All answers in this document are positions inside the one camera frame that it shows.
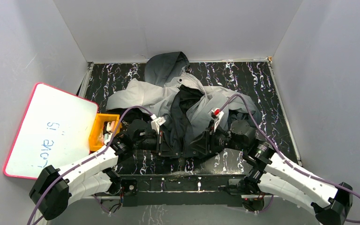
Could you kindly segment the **grey and black jacket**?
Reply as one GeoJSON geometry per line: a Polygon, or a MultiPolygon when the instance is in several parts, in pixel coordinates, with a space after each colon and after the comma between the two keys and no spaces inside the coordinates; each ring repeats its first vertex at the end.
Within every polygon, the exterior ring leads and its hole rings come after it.
{"type": "Polygon", "coordinates": [[[251,126],[262,121],[262,114],[251,97],[234,97],[235,92],[220,86],[204,86],[187,72],[189,61],[182,52],[170,52],[149,59],[144,70],[144,81],[131,80],[124,90],[112,94],[107,111],[143,107],[156,116],[168,114],[164,132],[180,144],[180,157],[192,157],[189,144],[200,135],[211,121],[212,108],[221,108],[222,128],[229,119],[244,119],[251,126]]]}

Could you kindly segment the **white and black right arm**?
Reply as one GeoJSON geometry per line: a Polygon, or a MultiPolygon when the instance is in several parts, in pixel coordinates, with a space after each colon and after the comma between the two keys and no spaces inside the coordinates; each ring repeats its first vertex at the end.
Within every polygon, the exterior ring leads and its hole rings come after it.
{"type": "Polygon", "coordinates": [[[230,179],[221,190],[235,195],[258,194],[277,195],[315,216],[322,225],[343,225],[352,206],[353,198],[344,188],[351,189],[345,182],[337,187],[314,180],[307,170],[281,158],[273,147],[257,137],[256,128],[244,120],[236,120],[228,131],[215,126],[208,127],[188,146],[199,156],[206,157],[224,149],[239,150],[242,158],[252,166],[244,179],[230,179]]]}

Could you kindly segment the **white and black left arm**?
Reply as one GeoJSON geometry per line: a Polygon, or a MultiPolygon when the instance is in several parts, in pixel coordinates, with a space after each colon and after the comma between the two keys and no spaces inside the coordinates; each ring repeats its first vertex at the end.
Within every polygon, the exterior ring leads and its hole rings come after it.
{"type": "Polygon", "coordinates": [[[124,132],[85,158],[60,168],[45,167],[29,194],[41,217],[46,221],[53,220],[70,204],[94,194],[123,196],[130,192],[129,187],[136,186],[136,181],[124,180],[114,167],[136,150],[161,154],[164,143],[161,127],[167,123],[165,117],[148,123],[134,120],[124,132]]]}

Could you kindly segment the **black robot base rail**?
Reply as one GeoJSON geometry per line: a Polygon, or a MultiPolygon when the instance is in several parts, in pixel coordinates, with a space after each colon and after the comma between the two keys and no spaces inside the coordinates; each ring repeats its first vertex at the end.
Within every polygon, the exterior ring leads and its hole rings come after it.
{"type": "Polygon", "coordinates": [[[110,212],[144,205],[224,205],[262,213],[273,203],[273,195],[250,189],[243,174],[214,175],[122,175],[110,194],[95,195],[110,212]]]}

